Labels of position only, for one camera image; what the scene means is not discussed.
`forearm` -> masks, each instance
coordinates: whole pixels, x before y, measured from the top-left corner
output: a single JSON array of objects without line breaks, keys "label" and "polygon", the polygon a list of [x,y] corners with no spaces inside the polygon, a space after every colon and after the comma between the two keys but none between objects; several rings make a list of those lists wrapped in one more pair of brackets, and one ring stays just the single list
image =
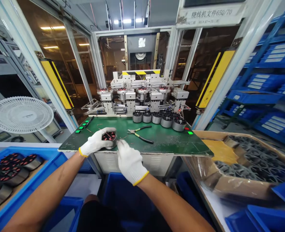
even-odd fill
[{"label": "forearm", "polygon": [[211,225],[185,200],[148,174],[139,184],[173,232],[212,231]]},{"label": "forearm", "polygon": [[39,231],[75,179],[84,157],[76,152],[55,170],[23,203],[3,231]]}]

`hand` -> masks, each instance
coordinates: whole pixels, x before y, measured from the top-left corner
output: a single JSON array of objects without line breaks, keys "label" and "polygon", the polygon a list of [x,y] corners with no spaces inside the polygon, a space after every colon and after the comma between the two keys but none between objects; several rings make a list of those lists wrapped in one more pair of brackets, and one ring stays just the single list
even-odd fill
[{"label": "hand", "polygon": [[123,176],[136,186],[149,173],[149,171],[142,166],[142,156],[140,152],[130,148],[125,140],[119,140],[118,146],[118,164]]},{"label": "hand", "polygon": [[103,147],[112,147],[112,141],[104,141],[101,140],[101,138],[106,132],[114,131],[116,131],[114,127],[105,127],[104,129],[95,132],[94,135],[89,137],[88,141],[86,141],[86,143],[79,148],[80,155],[84,157],[89,157],[91,153],[94,153]]}]

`cardboard box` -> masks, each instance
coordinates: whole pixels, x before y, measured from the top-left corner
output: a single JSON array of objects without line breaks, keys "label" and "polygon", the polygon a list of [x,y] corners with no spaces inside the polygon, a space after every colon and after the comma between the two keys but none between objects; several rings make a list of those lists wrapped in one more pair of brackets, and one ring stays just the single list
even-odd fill
[{"label": "cardboard box", "polygon": [[[279,160],[285,164],[285,154],[271,147],[262,140],[242,133],[215,132],[215,131],[194,131],[202,140],[224,140],[227,135],[244,136],[258,141],[261,145],[276,152]],[[226,176],[217,168],[210,157],[187,157],[190,170],[198,180],[220,197],[245,197],[260,200],[274,200],[278,197],[273,193],[271,188],[273,183],[243,179],[238,177]]]}]

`electric fan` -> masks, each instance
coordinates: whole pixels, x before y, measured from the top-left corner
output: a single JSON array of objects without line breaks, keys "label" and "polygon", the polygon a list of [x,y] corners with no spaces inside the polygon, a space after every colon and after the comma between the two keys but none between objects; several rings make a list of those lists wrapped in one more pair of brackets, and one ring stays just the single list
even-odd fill
[{"label": "electric fan", "polygon": [[10,97],[0,101],[0,130],[13,134],[39,131],[49,143],[55,143],[45,128],[53,120],[53,110],[32,97]]}]

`wire cutter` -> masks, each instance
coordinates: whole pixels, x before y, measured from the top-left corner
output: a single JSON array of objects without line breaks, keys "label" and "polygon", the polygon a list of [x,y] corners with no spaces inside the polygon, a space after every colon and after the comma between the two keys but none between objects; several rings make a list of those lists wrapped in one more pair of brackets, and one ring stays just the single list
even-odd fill
[{"label": "wire cutter", "polygon": [[152,127],[152,126],[144,126],[144,127],[138,128],[138,129],[136,129],[136,130],[128,130],[130,133],[128,133],[128,132],[127,132],[127,133],[128,133],[128,134],[134,134],[135,136],[137,136],[137,137],[140,138],[141,140],[143,140],[143,141],[145,141],[145,142],[147,142],[147,143],[153,144],[153,143],[154,143],[153,141],[147,140],[147,139],[141,137],[140,135],[138,135],[138,134],[136,133],[136,131],[139,131],[139,130],[142,130],[142,129],[148,128],[148,127]]}]

